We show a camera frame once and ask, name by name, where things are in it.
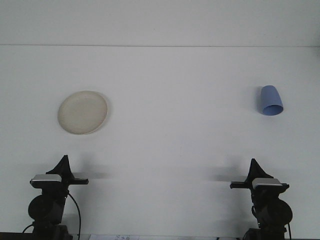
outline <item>black cable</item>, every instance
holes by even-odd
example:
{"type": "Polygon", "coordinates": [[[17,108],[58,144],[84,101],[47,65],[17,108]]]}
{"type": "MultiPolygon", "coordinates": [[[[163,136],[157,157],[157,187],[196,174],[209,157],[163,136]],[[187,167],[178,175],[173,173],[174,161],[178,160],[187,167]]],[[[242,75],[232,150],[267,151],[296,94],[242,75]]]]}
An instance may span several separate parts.
{"type": "Polygon", "coordinates": [[[27,227],[22,231],[22,233],[24,234],[25,231],[26,231],[28,228],[32,227],[32,226],[33,226],[33,224],[30,224],[29,226],[27,226],[27,227]]]}
{"type": "Polygon", "coordinates": [[[292,238],[291,238],[291,229],[290,229],[290,223],[288,223],[288,229],[289,229],[289,237],[290,237],[290,240],[292,240],[292,238]]]}
{"type": "Polygon", "coordinates": [[[70,196],[70,198],[74,201],[74,204],[76,206],[76,209],[78,210],[78,214],[79,214],[79,232],[78,232],[78,240],[80,240],[80,233],[81,233],[81,214],[80,214],[80,209],[79,209],[79,206],[76,202],[76,200],[74,199],[73,196],[71,196],[70,193],[68,193],[68,195],[70,196]]]}

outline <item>cup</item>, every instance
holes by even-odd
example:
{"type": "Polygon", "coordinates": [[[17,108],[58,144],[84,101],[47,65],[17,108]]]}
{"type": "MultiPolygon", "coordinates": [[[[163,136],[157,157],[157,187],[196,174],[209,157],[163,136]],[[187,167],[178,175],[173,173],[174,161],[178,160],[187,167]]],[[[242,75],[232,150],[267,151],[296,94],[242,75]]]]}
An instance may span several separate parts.
{"type": "Polygon", "coordinates": [[[280,95],[275,86],[267,85],[261,89],[261,112],[267,116],[280,114],[284,110],[280,95]]]}

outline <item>white backdrop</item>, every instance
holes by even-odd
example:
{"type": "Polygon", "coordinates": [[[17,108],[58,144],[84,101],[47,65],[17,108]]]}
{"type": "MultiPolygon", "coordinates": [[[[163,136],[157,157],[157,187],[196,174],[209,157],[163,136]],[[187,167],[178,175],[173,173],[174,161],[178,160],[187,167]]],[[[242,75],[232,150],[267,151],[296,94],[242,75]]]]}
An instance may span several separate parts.
{"type": "MultiPolygon", "coordinates": [[[[295,238],[318,238],[320,48],[0,46],[1,231],[32,222],[29,180],[64,154],[89,185],[70,186],[82,232],[240,237],[257,227],[244,180],[251,158],[290,188],[295,238]],[[275,85],[284,112],[258,112],[275,85]],[[104,126],[72,135],[57,112],[98,91],[104,126]]],[[[78,229],[67,200],[63,222],[78,229]]]]}
{"type": "Polygon", "coordinates": [[[320,46],[319,0],[0,0],[0,44],[320,46]]]}

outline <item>paper plate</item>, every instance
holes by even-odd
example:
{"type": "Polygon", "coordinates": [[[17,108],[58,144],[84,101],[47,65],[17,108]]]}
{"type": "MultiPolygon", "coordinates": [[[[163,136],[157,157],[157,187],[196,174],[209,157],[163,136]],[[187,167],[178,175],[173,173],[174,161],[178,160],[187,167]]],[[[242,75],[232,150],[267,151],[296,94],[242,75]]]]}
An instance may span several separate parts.
{"type": "Polygon", "coordinates": [[[107,116],[106,100],[95,91],[79,91],[67,97],[58,111],[61,127],[72,134],[97,130],[107,116]]]}

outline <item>plate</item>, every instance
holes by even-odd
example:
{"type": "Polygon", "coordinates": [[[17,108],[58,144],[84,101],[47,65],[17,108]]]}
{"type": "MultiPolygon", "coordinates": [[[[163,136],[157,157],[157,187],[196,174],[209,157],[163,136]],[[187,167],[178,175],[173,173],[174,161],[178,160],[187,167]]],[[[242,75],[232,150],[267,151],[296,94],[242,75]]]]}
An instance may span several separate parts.
{"type": "Polygon", "coordinates": [[[105,98],[96,91],[79,91],[67,97],[58,111],[60,126],[72,134],[97,130],[107,116],[105,98]]]}

